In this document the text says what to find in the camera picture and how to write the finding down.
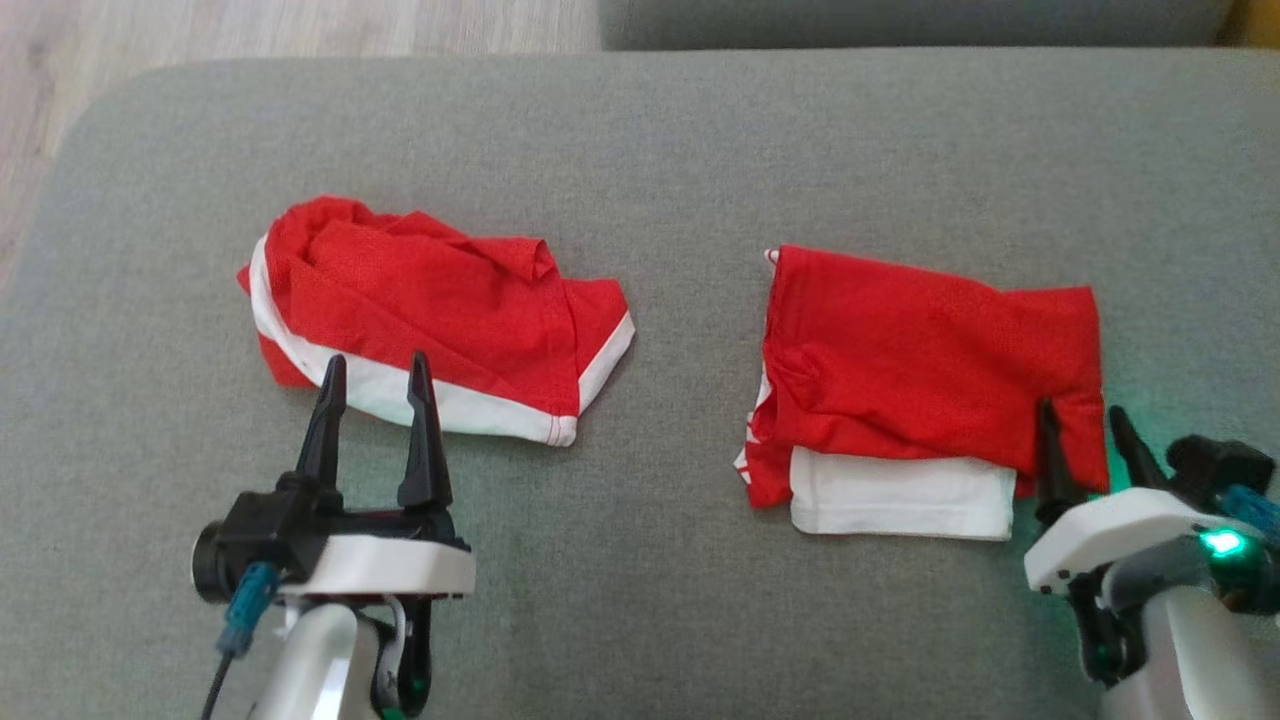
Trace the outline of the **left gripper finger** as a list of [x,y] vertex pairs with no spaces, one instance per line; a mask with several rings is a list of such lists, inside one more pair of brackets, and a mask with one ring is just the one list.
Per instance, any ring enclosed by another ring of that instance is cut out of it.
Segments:
[[410,365],[407,402],[412,413],[410,451],[398,503],[403,509],[448,509],[453,502],[451,473],[433,375],[421,350],[413,352]]
[[326,364],[308,428],[294,465],[294,475],[312,487],[325,501],[342,501],[337,475],[340,420],[346,409],[347,363],[344,356],[337,354]]

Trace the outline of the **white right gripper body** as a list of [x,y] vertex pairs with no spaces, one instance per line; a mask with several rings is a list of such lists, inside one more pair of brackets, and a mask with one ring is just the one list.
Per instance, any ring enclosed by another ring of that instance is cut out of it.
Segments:
[[1202,512],[1165,489],[1126,488],[1064,512],[1024,556],[1027,585],[1066,594],[1070,580],[1184,536],[1238,530],[1233,518]]

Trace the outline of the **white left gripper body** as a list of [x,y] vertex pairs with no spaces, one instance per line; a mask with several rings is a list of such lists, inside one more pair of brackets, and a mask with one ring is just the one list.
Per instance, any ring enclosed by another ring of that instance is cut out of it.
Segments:
[[375,600],[474,593],[477,560],[449,511],[393,512],[383,520],[375,530],[362,527],[325,538],[308,575],[284,580],[283,596]]

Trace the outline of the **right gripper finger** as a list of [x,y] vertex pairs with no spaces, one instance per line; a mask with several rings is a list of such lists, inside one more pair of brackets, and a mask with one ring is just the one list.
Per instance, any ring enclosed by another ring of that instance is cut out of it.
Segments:
[[1149,446],[1140,438],[1125,407],[1108,407],[1114,446],[1125,464],[1130,487],[1166,489],[1167,477]]
[[1061,430],[1052,400],[1039,398],[1036,429],[1036,520],[1042,527],[1052,527],[1066,511],[1082,503],[1082,488],[1071,473]]

